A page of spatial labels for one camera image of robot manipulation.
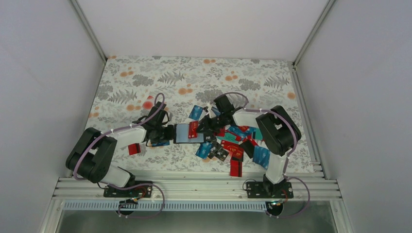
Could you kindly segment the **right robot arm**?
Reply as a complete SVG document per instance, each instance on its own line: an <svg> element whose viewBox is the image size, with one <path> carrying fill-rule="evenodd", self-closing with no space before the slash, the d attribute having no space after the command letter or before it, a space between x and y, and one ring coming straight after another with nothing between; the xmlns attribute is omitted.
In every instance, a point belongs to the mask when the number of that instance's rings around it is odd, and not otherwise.
<svg viewBox="0 0 412 233"><path fill-rule="evenodd" d="M289 156L302 137L297 125L281 105L271 109L234 107L226 95L218 96L214 103L219 115L204 116L196 131L213 135L229 125L260 130L264 145L270 152L266 156L269 161L263 177L263 191L270 198L276 197L281 193L283 183L287 181L286 168Z"/></svg>

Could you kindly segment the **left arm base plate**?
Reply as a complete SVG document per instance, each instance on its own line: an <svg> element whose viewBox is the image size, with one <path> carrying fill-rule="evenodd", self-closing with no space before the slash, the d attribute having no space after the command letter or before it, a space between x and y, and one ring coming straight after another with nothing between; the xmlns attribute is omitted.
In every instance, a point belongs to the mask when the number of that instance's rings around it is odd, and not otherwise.
<svg viewBox="0 0 412 233"><path fill-rule="evenodd" d="M150 198L153 189L152 181L135 181L126 185L126 190L107 186L104 189L105 198Z"/></svg>

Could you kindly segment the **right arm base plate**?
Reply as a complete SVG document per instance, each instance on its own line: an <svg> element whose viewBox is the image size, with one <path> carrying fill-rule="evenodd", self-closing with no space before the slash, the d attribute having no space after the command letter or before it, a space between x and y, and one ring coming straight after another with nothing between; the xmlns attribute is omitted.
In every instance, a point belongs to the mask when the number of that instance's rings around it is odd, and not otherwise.
<svg viewBox="0 0 412 233"><path fill-rule="evenodd" d="M271 184L265 182L246 182L246 194L249 199L292 199L294 197L292 184L283 182Z"/></svg>

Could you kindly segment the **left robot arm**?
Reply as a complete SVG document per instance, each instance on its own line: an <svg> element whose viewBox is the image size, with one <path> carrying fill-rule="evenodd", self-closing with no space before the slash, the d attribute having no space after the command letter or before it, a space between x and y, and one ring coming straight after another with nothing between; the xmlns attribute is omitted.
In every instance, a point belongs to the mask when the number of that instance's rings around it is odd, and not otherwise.
<svg viewBox="0 0 412 233"><path fill-rule="evenodd" d="M135 191L132 174L112 164L114 152L137 144L158 146L171 141L174 127L168 124L165 107L164 103L157 102L148 116L106 133L87 128L67 157L66 168L78 180L109 184L124 197L132 195Z"/></svg>

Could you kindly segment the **black card holder wallet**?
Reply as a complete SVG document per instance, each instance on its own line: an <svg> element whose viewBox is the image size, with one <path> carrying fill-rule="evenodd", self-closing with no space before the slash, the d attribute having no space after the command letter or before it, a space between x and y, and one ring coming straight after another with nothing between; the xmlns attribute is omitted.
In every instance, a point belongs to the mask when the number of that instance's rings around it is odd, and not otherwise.
<svg viewBox="0 0 412 233"><path fill-rule="evenodd" d="M193 133L189 124L175 124L174 125L174 139L175 144L200 144L206 141L203 133Z"/></svg>

